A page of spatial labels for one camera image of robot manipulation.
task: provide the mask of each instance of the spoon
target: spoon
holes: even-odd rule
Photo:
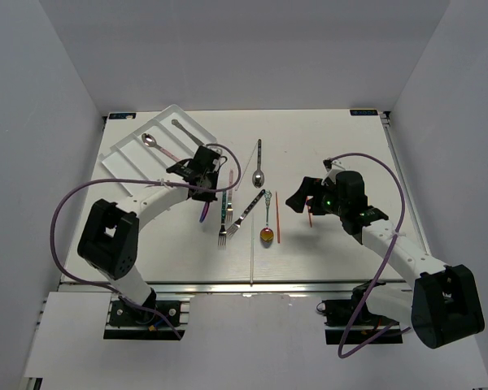
[[[275,238],[275,233],[269,228],[269,205],[271,204],[271,192],[266,191],[264,199],[266,200],[266,227],[260,231],[260,240],[265,243],[270,243]]]
[[[157,141],[155,140],[155,138],[151,134],[144,132],[141,134],[141,139],[143,141],[143,144],[145,144],[149,148],[156,148],[159,152],[168,156],[169,158],[171,158],[176,163],[180,162],[179,158],[177,158],[176,156],[174,156],[173,154],[168,152],[163,146],[159,145],[157,143]]]
[[[262,140],[259,139],[259,142],[257,143],[257,170],[253,172],[253,185],[256,188],[260,188],[264,185],[264,173],[260,169],[260,164],[262,163]]]

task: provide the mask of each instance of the white tray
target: white tray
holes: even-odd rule
[[[99,160],[117,179],[158,180],[165,177],[166,168],[175,162],[156,148],[146,146],[141,139],[141,134],[144,132],[151,134],[159,145],[181,160],[192,158],[197,145],[172,124],[173,119],[177,119],[200,141],[217,142],[208,130],[195,122],[179,106],[172,105],[113,145],[109,154],[100,154]],[[131,195],[141,191],[141,185],[138,184],[122,185]]]

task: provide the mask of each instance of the gray wall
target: gray wall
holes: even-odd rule
[[[36,0],[0,0],[0,390],[17,389],[42,300],[57,285],[49,224],[85,179],[101,117]],[[64,252],[75,223],[66,213]]]
[[[41,0],[102,113],[390,110],[447,0]]]
[[[452,2],[393,113],[434,254],[472,269],[488,370],[488,1]]]

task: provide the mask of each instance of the silver spoon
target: silver spoon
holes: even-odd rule
[[[251,178],[253,181],[253,185],[258,189],[264,185],[264,181],[265,181],[264,173],[260,169],[261,163],[262,163],[262,140],[259,139],[259,142],[257,143],[257,170],[253,172],[253,177]]]
[[[174,156],[172,153],[168,152],[163,146],[159,145],[157,143],[157,141],[155,140],[155,138],[151,134],[144,132],[143,134],[141,134],[141,139],[143,141],[143,144],[145,144],[149,148],[156,148],[159,152],[168,156],[169,158],[171,158],[176,163],[178,163],[180,161],[179,158]]]

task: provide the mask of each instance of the silver fork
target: silver fork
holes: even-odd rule
[[[222,207],[220,209],[220,230],[219,230],[219,246],[226,246],[226,227],[224,221],[226,220],[226,192],[222,192]]]
[[[229,170],[229,187],[233,184],[233,169]],[[233,188],[228,191],[228,207],[226,208],[226,223],[231,223],[233,219]]]
[[[253,207],[255,207],[255,205],[259,202],[260,198],[265,194],[265,192],[265,189],[260,191],[259,195],[257,195],[255,199],[251,201],[250,205],[244,210],[242,215],[233,223],[233,225],[229,227],[228,231],[226,232],[229,238],[233,237],[233,234],[235,234],[235,232],[237,232],[237,230],[241,227],[241,223],[244,218],[250,213],[251,210],[253,210]]]

